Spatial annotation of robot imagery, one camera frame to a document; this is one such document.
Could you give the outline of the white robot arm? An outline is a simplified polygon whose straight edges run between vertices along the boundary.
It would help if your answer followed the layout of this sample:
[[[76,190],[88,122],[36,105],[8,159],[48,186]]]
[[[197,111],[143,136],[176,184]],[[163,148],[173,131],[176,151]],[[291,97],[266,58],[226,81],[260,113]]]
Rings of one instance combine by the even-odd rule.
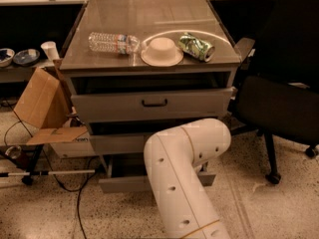
[[[145,166],[168,239],[230,239],[195,171],[230,143],[218,119],[168,128],[147,140]]]

